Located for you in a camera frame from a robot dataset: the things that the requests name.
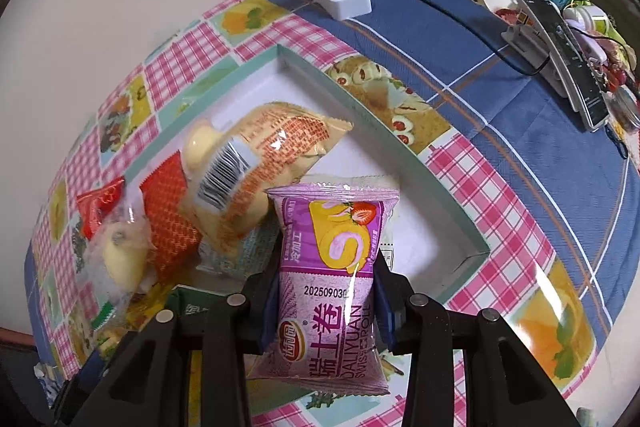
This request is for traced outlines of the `yellow bread snack pack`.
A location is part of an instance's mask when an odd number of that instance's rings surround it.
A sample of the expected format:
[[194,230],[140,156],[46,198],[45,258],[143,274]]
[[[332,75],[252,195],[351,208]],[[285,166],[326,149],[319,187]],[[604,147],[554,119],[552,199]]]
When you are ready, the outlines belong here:
[[143,329],[157,312],[164,309],[171,291],[171,284],[155,284],[147,294],[134,296],[126,312],[126,329],[136,332]]

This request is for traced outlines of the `round white cake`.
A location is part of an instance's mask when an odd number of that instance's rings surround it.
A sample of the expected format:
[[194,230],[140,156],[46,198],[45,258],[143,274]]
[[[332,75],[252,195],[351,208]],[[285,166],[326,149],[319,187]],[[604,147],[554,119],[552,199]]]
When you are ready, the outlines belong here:
[[90,312],[90,324],[104,303],[116,308],[115,322],[124,318],[135,295],[147,294],[157,277],[151,262],[154,246],[151,227],[144,214],[119,204],[105,218],[90,239],[85,267],[96,312]]

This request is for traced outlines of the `orange-red patterned wafer pack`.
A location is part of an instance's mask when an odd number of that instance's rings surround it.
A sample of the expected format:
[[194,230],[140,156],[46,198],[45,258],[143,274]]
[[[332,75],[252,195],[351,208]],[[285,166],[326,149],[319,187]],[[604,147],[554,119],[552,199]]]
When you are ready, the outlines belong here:
[[153,267],[158,278],[167,281],[196,255],[202,239],[200,231],[179,211],[186,177],[178,150],[144,179],[140,191],[151,227]]

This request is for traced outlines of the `purple swiss roll pack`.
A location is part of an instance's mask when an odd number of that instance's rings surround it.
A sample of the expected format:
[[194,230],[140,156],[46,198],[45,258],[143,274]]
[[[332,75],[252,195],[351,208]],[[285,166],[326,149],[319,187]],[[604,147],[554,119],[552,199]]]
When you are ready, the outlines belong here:
[[398,202],[292,184],[267,192],[283,233],[273,342],[250,371],[337,395],[385,395],[374,335],[374,262]]

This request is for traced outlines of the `red candy-wrap snack pack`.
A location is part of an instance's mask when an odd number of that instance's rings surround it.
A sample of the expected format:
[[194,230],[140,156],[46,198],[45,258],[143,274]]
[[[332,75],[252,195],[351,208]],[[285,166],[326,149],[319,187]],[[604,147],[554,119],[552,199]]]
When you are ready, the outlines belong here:
[[86,239],[92,239],[104,219],[114,210],[125,191],[125,178],[120,176],[95,190],[76,197],[81,230]]

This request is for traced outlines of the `white cream snack pack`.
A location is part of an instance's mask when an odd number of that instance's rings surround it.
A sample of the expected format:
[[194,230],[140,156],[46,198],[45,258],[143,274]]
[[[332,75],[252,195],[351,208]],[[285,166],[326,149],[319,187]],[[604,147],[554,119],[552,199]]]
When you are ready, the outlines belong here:
[[311,173],[303,176],[301,184],[311,185],[318,192],[338,193],[349,196],[385,195],[394,193],[399,202],[400,182],[391,174],[370,174],[370,176],[335,176],[335,174]]

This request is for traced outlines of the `beige orange-print snack pack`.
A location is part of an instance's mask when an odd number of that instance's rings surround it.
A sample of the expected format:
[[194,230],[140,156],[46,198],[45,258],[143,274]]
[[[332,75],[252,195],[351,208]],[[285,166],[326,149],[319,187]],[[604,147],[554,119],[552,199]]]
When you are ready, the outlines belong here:
[[290,185],[352,130],[352,123],[305,107],[270,102],[241,118],[188,182],[181,211],[229,259],[265,221],[267,191]]

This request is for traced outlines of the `dark green snack pack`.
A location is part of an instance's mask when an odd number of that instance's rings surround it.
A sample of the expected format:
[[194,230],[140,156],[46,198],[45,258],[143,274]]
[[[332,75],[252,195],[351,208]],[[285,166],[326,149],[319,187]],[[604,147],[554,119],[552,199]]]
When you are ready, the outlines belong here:
[[204,291],[186,285],[176,285],[171,289],[165,301],[164,308],[174,312],[177,317],[206,312],[215,303],[220,303],[224,297],[211,291]]

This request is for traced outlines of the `light teal barcode snack pack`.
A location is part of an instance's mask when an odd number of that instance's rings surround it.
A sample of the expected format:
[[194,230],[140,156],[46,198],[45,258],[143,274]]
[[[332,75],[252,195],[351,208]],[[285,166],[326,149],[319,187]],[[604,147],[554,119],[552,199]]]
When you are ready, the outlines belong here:
[[262,272],[268,265],[274,245],[280,233],[277,220],[266,220],[250,231],[238,246],[238,257],[229,259],[218,253],[202,239],[198,245],[200,263],[196,269],[215,275],[246,280],[251,275]]

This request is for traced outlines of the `yellow pudding jelly cup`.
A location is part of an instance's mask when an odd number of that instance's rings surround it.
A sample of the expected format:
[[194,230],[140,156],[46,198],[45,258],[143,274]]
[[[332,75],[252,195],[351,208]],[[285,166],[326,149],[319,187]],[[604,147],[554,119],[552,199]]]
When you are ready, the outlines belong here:
[[225,135],[207,119],[199,119],[192,124],[181,149],[182,170],[188,181],[198,173]]

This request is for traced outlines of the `small green cracker pack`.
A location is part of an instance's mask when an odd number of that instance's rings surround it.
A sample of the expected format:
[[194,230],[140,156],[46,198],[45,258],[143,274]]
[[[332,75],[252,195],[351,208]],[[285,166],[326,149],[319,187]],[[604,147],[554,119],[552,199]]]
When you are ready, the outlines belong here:
[[111,301],[107,301],[104,303],[98,314],[93,317],[91,320],[91,328],[94,340],[96,340],[97,343],[100,343],[110,330],[114,320],[116,319],[116,315],[115,306]]

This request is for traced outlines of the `crumpled blue white wrapper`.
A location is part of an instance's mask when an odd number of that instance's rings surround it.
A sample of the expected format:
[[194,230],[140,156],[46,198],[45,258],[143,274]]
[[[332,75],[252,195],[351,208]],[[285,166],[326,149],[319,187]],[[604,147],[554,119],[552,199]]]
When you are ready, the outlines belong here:
[[38,362],[34,366],[34,374],[46,396],[48,407],[53,407],[54,401],[62,389],[58,368],[47,363]]

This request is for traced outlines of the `pink checkered tablecloth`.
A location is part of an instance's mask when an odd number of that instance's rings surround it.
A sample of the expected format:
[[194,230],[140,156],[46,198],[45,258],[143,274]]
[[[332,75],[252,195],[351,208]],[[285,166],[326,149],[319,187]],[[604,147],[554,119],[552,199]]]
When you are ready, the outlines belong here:
[[[593,366],[596,337],[518,195],[371,53],[270,0],[217,4],[138,64],[78,136],[38,217],[26,270],[43,368],[65,381],[94,348],[113,350],[120,329],[142,326],[190,261],[200,258],[216,284],[256,269],[271,230],[262,214],[267,183],[304,179],[310,169],[353,174],[366,136],[386,157],[407,159],[460,230],[459,246],[416,254],[402,198],[390,231],[375,239],[390,267],[434,274],[436,295],[451,310],[506,312],[552,383],[571,395]],[[215,254],[200,256],[216,210],[187,204],[184,194],[215,140],[250,144],[250,179],[229,195],[234,212],[255,217],[244,236],[221,237]],[[89,242],[120,202],[152,230],[148,260],[158,283],[149,296],[113,297],[86,267]]]

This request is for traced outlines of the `black remote on stand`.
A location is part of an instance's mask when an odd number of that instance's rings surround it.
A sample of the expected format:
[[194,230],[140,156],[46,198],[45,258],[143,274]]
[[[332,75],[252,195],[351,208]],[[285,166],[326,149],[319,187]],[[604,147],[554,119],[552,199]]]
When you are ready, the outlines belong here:
[[551,0],[516,0],[518,7],[533,22],[533,31],[548,48],[550,63],[558,72],[570,105],[582,123],[595,132],[608,121],[602,91],[596,73]]

